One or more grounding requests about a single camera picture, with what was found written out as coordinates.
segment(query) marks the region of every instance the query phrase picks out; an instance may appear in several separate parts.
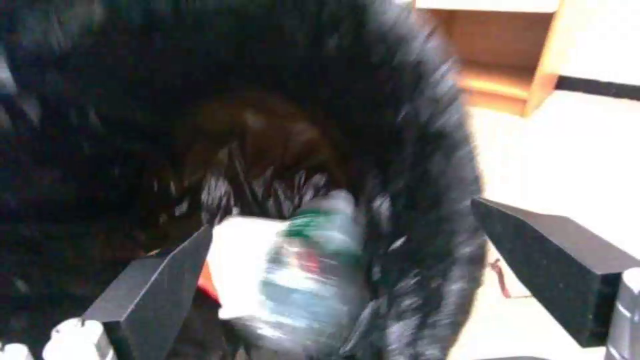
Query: wooden cabinet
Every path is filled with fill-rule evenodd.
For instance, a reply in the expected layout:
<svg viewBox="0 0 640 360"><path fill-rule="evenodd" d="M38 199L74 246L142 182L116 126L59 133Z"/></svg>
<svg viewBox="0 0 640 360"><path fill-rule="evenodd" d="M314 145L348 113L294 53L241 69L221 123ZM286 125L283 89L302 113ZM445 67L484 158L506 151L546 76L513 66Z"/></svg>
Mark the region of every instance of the wooden cabinet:
<svg viewBox="0 0 640 360"><path fill-rule="evenodd" d="M415 0L461 60L471 106L528 117L556 86L564 58L560 0Z"/></svg>

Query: white plastic part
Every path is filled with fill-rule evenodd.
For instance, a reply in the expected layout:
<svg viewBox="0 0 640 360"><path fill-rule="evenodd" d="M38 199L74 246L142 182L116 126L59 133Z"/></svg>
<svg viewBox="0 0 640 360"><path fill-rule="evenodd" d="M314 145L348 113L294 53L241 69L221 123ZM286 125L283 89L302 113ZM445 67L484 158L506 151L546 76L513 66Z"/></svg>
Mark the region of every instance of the white plastic part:
<svg viewBox="0 0 640 360"><path fill-rule="evenodd" d="M51 331L44 360L118 360L100 322L71 318Z"/></svg>
<svg viewBox="0 0 640 360"><path fill-rule="evenodd" d="M0 350L0 360L33 360L33 356L23 344L7 344Z"/></svg>
<svg viewBox="0 0 640 360"><path fill-rule="evenodd" d="M640 294L640 268L631 268L622 273L622 281L636 294Z"/></svg>
<svg viewBox="0 0 640 360"><path fill-rule="evenodd" d="M221 304L221 319L257 313L260 281L269 251L287 224L264 218L229 217L214 227L207 262Z"/></svg>

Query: plastic bottle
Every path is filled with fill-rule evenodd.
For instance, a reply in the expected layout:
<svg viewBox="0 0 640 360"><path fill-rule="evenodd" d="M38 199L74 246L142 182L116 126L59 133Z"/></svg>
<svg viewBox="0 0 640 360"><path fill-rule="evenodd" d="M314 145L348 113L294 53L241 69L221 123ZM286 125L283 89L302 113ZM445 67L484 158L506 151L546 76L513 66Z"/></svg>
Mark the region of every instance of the plastic bottle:
<svg viewBox="0 0 640 360"><path fill-rule="evenodd" d="M250 336L274 350L335 354L365 303L362 226L352 196L339 190L303 206L271 249Z"/></svg>

